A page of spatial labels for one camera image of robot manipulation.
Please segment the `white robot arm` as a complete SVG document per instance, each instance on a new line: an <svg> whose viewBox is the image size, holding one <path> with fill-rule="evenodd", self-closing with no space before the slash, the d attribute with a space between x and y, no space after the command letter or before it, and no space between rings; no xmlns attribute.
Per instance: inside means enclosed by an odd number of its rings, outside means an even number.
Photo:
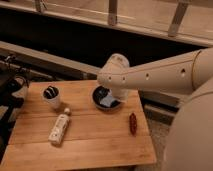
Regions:
<svg viewBox="0 0 213 171"><path fill-rule="evenodd" d="M134 67L115 53L97 80L119 101L129 90L185 95L169 130L162 171L213 171L213 47Z"/></svg>

